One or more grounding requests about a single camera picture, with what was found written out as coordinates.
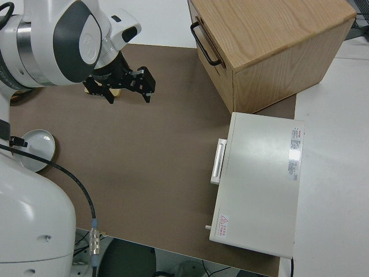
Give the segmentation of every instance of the white handle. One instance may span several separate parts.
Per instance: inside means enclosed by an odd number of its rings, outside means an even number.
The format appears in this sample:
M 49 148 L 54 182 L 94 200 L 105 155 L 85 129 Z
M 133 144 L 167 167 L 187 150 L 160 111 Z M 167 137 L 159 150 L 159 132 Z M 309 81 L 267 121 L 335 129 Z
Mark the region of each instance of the white handle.
M 223 158 L 224 158 L 224 152 L 225 152 L 225 146 L 227 145 L 227 140 L 218 139 L 218 146 L 217 146 L 217 152 L 215 154 L 214 159 L 214 166 L 213 166 L 213 172 L 212 172 L 212 178 L 210 180 L 210 183 L 219 185 L 220 182 L 220 174 L 221 174 L 221 168 L 223 165 Z

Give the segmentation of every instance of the metal connector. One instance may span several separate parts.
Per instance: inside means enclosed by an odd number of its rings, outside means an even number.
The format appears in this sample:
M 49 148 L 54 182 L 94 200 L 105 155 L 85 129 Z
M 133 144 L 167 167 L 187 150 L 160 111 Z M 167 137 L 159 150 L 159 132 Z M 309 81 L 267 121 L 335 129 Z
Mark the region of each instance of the metal connector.
M 97 228 L 93 227 L 90 231 L 90 255 L 98 255 L 100 253 L 100 233 Z

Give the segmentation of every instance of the brown mat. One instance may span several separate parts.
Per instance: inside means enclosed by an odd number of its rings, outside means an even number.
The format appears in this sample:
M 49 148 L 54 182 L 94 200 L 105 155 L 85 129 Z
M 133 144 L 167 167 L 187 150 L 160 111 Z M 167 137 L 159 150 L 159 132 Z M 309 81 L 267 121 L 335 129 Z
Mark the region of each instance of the brown mat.
M 114 105 L 82 85 L 52 87 L 12 107 L 12 134 L 46 129 L 57 141 L 55 161 L 91 194 L 108 235 L 248 271 L 277 276 L 279 258 L 209 241 L 217 186 L 210 184 L 218 138 L 231 115 L 190 48 L 128 45 L 136 69 L 157 82 L 152 102 L 123 91 Z M 261 114 L 293 117 L 295 98 Z M 84 195 L 66 175 L 45 169 L 71 198 L 77 226 L 89 229 Z

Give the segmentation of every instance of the label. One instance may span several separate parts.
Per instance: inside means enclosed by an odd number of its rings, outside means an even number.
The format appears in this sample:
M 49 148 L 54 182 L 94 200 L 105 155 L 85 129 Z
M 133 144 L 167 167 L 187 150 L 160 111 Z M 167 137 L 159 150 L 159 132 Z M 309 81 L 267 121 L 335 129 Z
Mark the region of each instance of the label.
M 225 238 L 227 236 L 228 222 L 229 222 L 228 215 L 220 215 L 218 220 L 218 232 L 217 232 L 218 237 Z
M 292 130 L 288 155 L 288 177 L 294 181 L 299 178 L 302 135 L 303 133 L 299 128 Z

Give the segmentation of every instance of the gray ring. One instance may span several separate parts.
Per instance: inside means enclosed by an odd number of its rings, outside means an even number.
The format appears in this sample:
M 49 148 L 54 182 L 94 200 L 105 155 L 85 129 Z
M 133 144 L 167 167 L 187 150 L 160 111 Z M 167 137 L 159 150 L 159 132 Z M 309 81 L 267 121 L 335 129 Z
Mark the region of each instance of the gray ring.
M 31 46 L 31 23 L 21 21 L 17 30 L 18 53 L 25 70 L 39 84 L 54 85 L 41 71 L 35 60 Z

